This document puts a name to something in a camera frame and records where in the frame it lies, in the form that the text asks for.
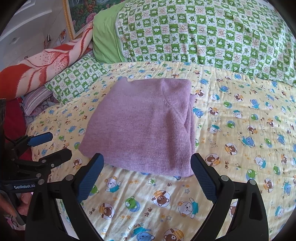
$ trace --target gold picture frame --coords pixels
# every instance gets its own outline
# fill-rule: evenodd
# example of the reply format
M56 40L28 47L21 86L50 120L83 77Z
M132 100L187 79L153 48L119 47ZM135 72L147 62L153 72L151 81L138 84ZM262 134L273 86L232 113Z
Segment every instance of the gold picture frame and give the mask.
M84 29L86 28L86 25L76 33L73 25L71 12L70 12L69 0L63 0L63 8L64 8L66 23L67 23L71 40L79 38L82 35Z

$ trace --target painting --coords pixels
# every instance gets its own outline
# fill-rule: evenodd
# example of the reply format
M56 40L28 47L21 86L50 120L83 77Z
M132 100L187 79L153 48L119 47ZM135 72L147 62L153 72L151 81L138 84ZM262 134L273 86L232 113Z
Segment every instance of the painting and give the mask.
M101 10L124 0L63 0L65 17L71 40L79 37L85 26Z

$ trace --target folded sweater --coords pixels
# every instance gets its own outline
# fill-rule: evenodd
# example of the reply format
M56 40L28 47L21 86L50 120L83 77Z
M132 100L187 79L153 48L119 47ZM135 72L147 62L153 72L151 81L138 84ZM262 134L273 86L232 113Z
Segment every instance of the folded sweater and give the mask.
M195 148L191 82L121 78L98 105L79 146L89 158L145 173L187 177Z

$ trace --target green pillow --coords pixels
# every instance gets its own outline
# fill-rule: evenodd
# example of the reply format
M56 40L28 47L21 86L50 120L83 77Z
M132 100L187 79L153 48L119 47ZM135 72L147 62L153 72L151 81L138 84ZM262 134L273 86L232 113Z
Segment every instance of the green pillow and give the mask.
M104 68L87 54L47 82L45 87L64 105L86 91L107 72L109 69Z

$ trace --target finger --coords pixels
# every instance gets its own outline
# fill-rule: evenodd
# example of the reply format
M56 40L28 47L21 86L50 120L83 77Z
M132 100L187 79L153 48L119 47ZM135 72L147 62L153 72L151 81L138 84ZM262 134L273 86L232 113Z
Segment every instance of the finger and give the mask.
M28 215L28 210L29 210L29 204L22 203L20 206L18 206L17 211L21 215Z
M20 199L23 203L28 204L31 199L32 194L30 192L22 193Z
M31 193L24 193L24 194L25 194L25 198L29 197L29 200L27 200L28 203L25 203L25 202L21 203L21 205L17 208L17 211L19 212L19 214L27 216L28 211L29 211L31 198L32 198L32 194Z
M13 206L0 194L0 208L2 208L6 213L16 217L17 213Z

